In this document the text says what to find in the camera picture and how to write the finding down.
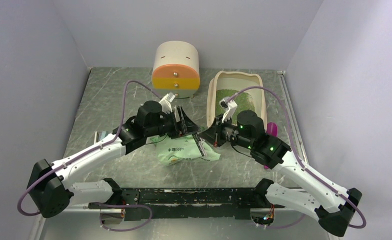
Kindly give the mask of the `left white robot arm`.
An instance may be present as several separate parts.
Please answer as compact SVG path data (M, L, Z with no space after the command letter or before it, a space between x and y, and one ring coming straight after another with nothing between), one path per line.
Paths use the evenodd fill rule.
M28 188L29 195L45 218L56 216L68 206L106 204L115 208L123 203L123 191L112 179L79 182L79 178L109 160L115 160L144 146L147 138L168 136L176 139L200 130L182 107L163 111L159 102L149 100L120 127L113 129L94 145L53 163L43 159L35 163Z

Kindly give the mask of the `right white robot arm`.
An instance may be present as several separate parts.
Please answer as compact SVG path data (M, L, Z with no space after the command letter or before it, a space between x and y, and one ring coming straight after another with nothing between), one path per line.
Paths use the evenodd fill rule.
M325 231L337 237L343 237L351 226L362 193L354 187L346 189L334 183L303 163L288 144L266 132L263 119L254 111L240 112L237 125L232 120L224 122L222 115L218 115L200 136L214 147L230 143L248 149L256 162L289 177L304 189L299 192L262 180L253 197L258 206L266 207L270 203L293 209L317 220Z

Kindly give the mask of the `magenta plastic scoop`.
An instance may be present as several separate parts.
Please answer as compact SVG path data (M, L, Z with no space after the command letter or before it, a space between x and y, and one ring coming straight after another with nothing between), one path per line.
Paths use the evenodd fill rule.
M267 123L266 133L269 135L272 135L274 137L277 137L277 134L278 134L277 124L274 122Z

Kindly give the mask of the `green litter bag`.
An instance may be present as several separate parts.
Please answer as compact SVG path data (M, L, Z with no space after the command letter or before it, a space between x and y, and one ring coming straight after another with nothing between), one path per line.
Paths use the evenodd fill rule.
M221 154L213 150L205 141L201 141L199 150L191 135L172 139L168 136L153 136L148 138L146 145L153 145L155 155L160 164L170 166L180 162L213 162L220 159Z

